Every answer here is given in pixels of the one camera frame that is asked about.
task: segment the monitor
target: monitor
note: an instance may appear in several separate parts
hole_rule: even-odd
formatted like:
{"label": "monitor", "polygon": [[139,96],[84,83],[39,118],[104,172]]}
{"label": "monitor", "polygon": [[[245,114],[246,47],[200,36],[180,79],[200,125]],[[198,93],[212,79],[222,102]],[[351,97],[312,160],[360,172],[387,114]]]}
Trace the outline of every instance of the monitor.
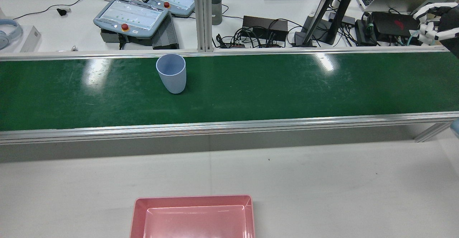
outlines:
{"label": "monitor", "polygon": [[311,47],[311,40],[315,39],[327,44],[333,44],[341,26],[341,21],[347,11],[351,0],[341,0],[332,22],[323,20],[322,17],[333,0],[321,0],[314,16],[309,16],[301,33],[295,33],[295,43],[300,47]]}
{"label": "monitor", "polygon": [[309,16],[303,25],[301,32],[295,33],[295,44],[299,47],[311,47],[311,40],[318,23],[328,9],[333,0],[320,0],[314,16]]}

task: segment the robotic hand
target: robotic hand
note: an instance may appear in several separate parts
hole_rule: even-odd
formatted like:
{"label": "robotic hand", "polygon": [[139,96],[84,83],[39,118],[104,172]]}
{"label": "robotic hand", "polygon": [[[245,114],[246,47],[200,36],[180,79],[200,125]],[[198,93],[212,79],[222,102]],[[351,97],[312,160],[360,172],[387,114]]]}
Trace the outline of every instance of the robotic hand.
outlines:
{"label": "robotic hand", "polygon": [[[427,14],[441,16],[441,18],[427,19]],[[433,45],[435,41],[441,42],[446,48],[454,51],[448,46],[459,48],[459,6],[457,3],[432,3],[419,9],[413,15],[414,19],[419,19],[419,37],[418,40],[423,42],[423,45]]]}

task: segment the black power adapter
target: black power adapter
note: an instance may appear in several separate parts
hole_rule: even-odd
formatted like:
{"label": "black power adapter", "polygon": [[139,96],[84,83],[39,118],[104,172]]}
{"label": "black power adapter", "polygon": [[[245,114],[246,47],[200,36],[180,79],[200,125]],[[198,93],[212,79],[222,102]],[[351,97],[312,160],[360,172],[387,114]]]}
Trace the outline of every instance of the black power adapter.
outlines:
{"label": "black power adapter", "polygon": [[[252,28],[252,32],[260,39],[268,39],[273,33],[272,40],[285,42],[288,35],[288,25],[285,20],[257,18],[256,16],[244,16],[242,27]],[[254,37],[246,31],[242,31],[243,37]]]}

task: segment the black device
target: black device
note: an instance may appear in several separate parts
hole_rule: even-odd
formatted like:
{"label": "black device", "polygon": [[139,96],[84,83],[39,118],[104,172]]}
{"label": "black device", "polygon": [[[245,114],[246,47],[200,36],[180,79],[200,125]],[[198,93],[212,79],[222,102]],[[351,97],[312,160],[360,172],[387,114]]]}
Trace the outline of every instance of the black device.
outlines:
{"label": "black device", "polygon": [[[335,19],[336,13],[330,12],[330,15],[328,16],[328,22],[333,22],[333,19]],[[354,27],[355,26],[355,18],[351,16],[344,16],[343,20],[341,21],[341,26],[349,26],[349,27]]]}
{"label": "black device", "polygon": [[212,25],[220,25],[222,20],[222,0],[212,0]]}
{"label": "black device", "polygon": [[302,32],[305,34],[295,33],[295,44],[300,43],[300,46],[311,47],[311,37],[324,43],[333,44],[335,42],[336,34],[341,26],[344,14],[349,6],[351,0],[341,0],[331,22],[323,20],[322,17],[331,5],[333,0],[321,0],[314,17],[306,18],[303,25]]}
{"label": "black device", "polygon": [[372,23],[378,41],[394,42],[395,37],[409,38],[411,36],[410,30],[418,30],[420,22],[413,19],[411,15],[373,12]]}
{"label": "black device", "polygon": [[172,15],[169,12],[164,18],[154,35],[150,38],[136,38],[125,34],[118,34],[106,29],[100,29],[100,36],[106,43],[136,43],[145,46],[152,46],[154,50],[162,49],[179,49],[179,40],[172,21]]}
{"label": "black device", "polygon": [[356,20],[355,21],[355,35],[357,37],[358,46],[376,46],[376,36],[372,27],[369,26],[368,21]]}
{"label": "black device", "polygon": [[[288,35],[288,24],[285,20],[244,16],[242,27],[251,28],[252,32],[260,39],[271,38],[274,41],[285,42]],[[253,34],[249,34],[246,31],[242,31],[241,35],[243,37],[254,37]]]}
{"label": "black device", "polygon": [[323,33],[321,34],[316,31],[316,27],[322,23],[322,17],[332,1],[333,0],[320,0],[314,16],[308,16],[301,32],[295,32],[294,42],[297,47],[312,47],[312,37],[319,38],[323,35]]}

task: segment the black plug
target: black plug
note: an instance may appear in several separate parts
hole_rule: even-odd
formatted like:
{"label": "black plug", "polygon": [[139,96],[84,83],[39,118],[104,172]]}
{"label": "black plug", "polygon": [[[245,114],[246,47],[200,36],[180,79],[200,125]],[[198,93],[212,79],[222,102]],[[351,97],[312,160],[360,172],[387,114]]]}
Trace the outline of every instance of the black plug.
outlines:
{"label": "black plug", "polygon": [[65,9],[59,9],[59,8],[56,8],[57,12],[59,12],[59,15],[60,16],[65,16],[67,15],[67,11]]}

